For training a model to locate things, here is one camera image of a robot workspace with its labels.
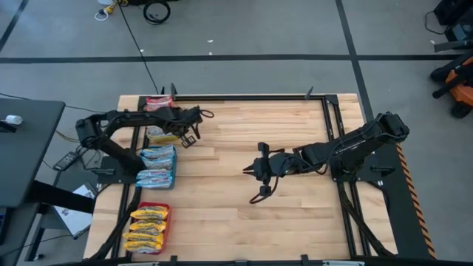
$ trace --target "wooden table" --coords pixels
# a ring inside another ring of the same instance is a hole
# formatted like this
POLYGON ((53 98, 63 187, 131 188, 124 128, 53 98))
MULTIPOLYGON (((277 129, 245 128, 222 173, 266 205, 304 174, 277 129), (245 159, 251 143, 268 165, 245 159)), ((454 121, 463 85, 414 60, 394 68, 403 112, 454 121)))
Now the wooden table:
MULTIPOLYGON (((341 94, 338 100, 346 132, 362 126, 357 95, 341 94)), ((118 108, 136 110, 137 102, 138 96, 124 95, 118 108)), ((180 261, 298 260, 301 254, 310 259, 348 259, 340 202, 330 172, 323 177, 315 173, 287 176, 272 197, 257 205, 248 200, 258 192, 260 182, 242 174, 242 169, 260 156, 259 141, 288 151, 328 141, 321 103, 178 102, 183 108, 197 104, 215 117, 204 118, 199 126, 202 139, 194 146, 177 147, 174 190, 143 190, 141 195, 141 201, 165 202, 174 208, 166 251, 159 256, 134 254, 133 260, 168 261, 171 255, 178 255, 180 261)), ((120 129, 113 138, 129 147, 132 131, 120 129)), ((143 135, 142 128, 138 147, 143 135)), ((385 247, 396 253, 383 194, 365 183, 357 186, 366 223, 385 247)), ((115 226, 122 187, 111 185, 98 197, 84 257, 94 254, 115 226)), ((358 230, 354 222, 352 225, 361 254, 358 230)))

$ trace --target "snack bag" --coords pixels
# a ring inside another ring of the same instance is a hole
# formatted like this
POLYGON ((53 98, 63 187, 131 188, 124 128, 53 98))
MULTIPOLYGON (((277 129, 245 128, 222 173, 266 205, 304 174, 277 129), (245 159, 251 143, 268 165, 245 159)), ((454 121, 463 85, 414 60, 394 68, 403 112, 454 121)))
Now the snack bag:
POLYGON ((164 134, 163 130, 157 126, 147 126, 146 136, 152 143, 163 143, 177 140, 172 133, 164 134))
POLYGON ((168 209, 163 206, 145 206, 133 211, 131 216, 136 219, 166 219, 168 209))
POLYGON ((142 170, 136 176, 137 180, 143 180, 147 178, 154 178, 162 181, 172 179, 172 171, 168 169, 152 169, 152 170, 142 170))
POLYGON ((160 219, 144 219, 133 222, 130 225, 130 230, 155 228, 159 232, 163 232, 166 229, 166 221, 160 219))
POLYGON ((137 253, 155 253, 161 250, 162 245, 158 242, 150 241, 128 241, 125 249, 137 253))
POLYGON ((163 178, 146 178, 136 182, 136 186, 141 188, 169 188, 172 185, 172 177, 164 180, 163 178))
POLYGON ((145 164, 147 169, 172 169, 172 164, 174 162, 174 156, 161 157, 157 159, 148 159, 144 156, 141 157, 141 160, 145 164))
POLYGON ((156 228, 142 228, 129 233, 124 233, 123 237, 128 241, 146 241, 157 242, 163 244, 164 234, 159 232, 156 228))
POLYGON ((158 108, 165 106, 174 107, 174 102, 172 101, 171 96, 161 98, 147 97, 144 110, 147 112, 156 111, 158 108))
POLYGON ((147 159, 157 159, 160 157, 169 157, 174 155, 173 145, 168 145, 160 148, 147 148, 141 151, 141 156, 147 159))

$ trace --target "yellow snack bag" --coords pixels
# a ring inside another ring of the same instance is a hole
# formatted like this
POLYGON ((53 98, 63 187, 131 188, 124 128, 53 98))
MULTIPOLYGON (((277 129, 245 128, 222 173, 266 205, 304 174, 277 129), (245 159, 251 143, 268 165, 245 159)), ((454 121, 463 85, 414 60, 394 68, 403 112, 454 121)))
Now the yellow snack bag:
POLYGON ((166 222, 160 219, 144 219, 138 220, 130 225, 130 230, 137 230, 141 228, 156 228, 159 232, 166 229, 166 222))
POLYGON ((166 219, 168 209, 162 206, 145 206, 133 211, 131 216, 136 219, 166 219))
POLYGON ((125 249, 138 253, 154 253, 160 251, 162 245, 150 241, 128 241, 125 243, 125 249))
POLYGON ((145 241, 145 242, 157 242, 162 244, 164 240, 164 234, 159 232, 156 228, 142 228, 129 233, 124 233, 123 237, 128 241, 145 241))

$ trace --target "paper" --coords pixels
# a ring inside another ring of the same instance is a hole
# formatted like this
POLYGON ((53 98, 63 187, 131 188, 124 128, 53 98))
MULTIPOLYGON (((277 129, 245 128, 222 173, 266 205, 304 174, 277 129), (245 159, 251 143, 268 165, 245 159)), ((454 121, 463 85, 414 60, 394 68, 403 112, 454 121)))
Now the paper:
MULTIPOLYGON (((90 191, 85 185, 82 185, 78 189, 74 190, 74 194, 85 196, 94 199, 94 193, 90 191)), ((54 206, 59 214, 59 217, 63 220, 64 224, 69 229, 73 236, 84 231, 92 224, 92 215, 84 213, 82 211, 73 211, 68 208, 62 208, 54 206)))

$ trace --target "gray floor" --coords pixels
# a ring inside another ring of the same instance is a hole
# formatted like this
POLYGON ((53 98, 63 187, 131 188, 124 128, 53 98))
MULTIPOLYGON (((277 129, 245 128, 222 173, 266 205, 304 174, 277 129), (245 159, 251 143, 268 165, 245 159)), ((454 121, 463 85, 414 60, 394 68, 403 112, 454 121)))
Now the gray floor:
MULTIPOLYGON (((438 0, 343 0, 359 55, 432 54, 445 41, 423 28, 423 15, 438 0)), ((0 35, 20 5, 0 0, 0 35)), ((181 0, 161 26, 148 25, 138 7, 124 8, 144 55, 347 55, 333 0, 181 0)), ((93 16, 96 0, 30 1, 0 52, 0 58, 137 56, 119 10, 105 22, 93 16)), ((442 30, 430 17, 430 27, 442 30)), ((445 61, 362 61, 361 70, 374 112, 397 112, 411 129, 403 145, 439 259, 473 261, 470 252, 473 203, 473 116, 449 115, 449 97, 434 100, 429 73, 445 61)), ((350 61, 153 62, 158 86, 174 82, 185 93, 354 92, 350 61)), ((142 63, 0 64, 0 92, 69 105, 109 110, 119 95, 152 94, 142 63)), ((74 122, 89 113, 67 109, 59 129, 74 136, 74 122)), ((45 160, 54 163, 71 149, 55 137, 45 160)), ((41 167, 38 180, 54 174, 41 167)), ((47 231, 44 237, 67 232, 47 231)), ((19 265, 50 265, 82 257, 86 236, 40 246, 47 257, 19 265)))

